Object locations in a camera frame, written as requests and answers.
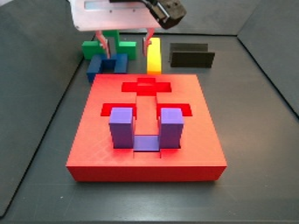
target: red base plate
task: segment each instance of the red base plate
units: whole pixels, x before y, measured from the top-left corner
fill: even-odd
[[[151,103],[149,110],[143,105],[147,102]],[[157,134],[154,124],[158,124],[161,108],[182,108],[182,148],[162,149],[161,152],[114,149],[109,127],[114,107],[135,109],[138,135]],[[219,179],[227,161],[197,75],[98,75],[67,167],[77,181]]]

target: toy block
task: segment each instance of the toy block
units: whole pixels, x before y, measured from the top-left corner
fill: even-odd
[[[162,74],[162,41],[151,38],[151,45],[147,47],[147,74]]]
[[[99,53],[106,53],[106,50],[102,48],[99,41],[85,41],[82,44],[82,51],[86,60],[91,60],[93,56]]]
[[[117,45],[117,53],[126,53],[130,60],[137,59],[137,42],[119,41]]]
[[[110,132],[115,149],[134,148],[134,110],[113,108],[110,116]]]
[[[135,152],[158,152],[158,136],[135,136]]]
[[[113,54],[111,59],[109,59],[107,55],[103,53],[95,54],[89,65],[89,82],[93,83],[97,74],[103,74],[106,70],[113,70],[115,74],[126,74],[127,54]]]
[[[97,74],[102,73],[102,58],[102,54],[95,54],[93,56],[87,71],[89,82],[93,82],[95,80]]]
[[[126,82],[135,83],[143,75],[97,75],[90,91],[79,130],[71,147],[67,168],[77,181],[214,181],[226,170],[227,161],[197,75],[158,75],[155,83],[171,83],[171,92],[157,96],[138,96],[123,92]],[[110,117],[99,112],[106,103],[137,105],[138,98],[151,98],[151,104],[190,105],[191,115],[183,115],[181,149],[137,152],[114,149]],[[154,116],[145,119],[157,121]]]
[[[157,99],[154,96],[137,97],[135,135],[158,136]]]
[[[179,108],[163,108],[161,118],[159,147],[179,149],[183,133],[183,112]]]
[[[117,55],[115,74],[127,74],[127,61],[127,54],[119,53]]]
[[[211,68],[215,52],[209,52],[209,44],[171,43],[171,67]]]

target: gray floor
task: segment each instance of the gray floor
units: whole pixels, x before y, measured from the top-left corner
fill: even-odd
[[[123,36],[138,39],[142,36]],[[213,69],[170,68],[171,42],[209,43]],[[65,167],[90,93],[85,62],[4,223],[299,221],[299,125],[237,38],[163,36],[163,72],[198,74],[229,169],[211,183],[77,183]],[[130,64],[145,73],[146,61]]]

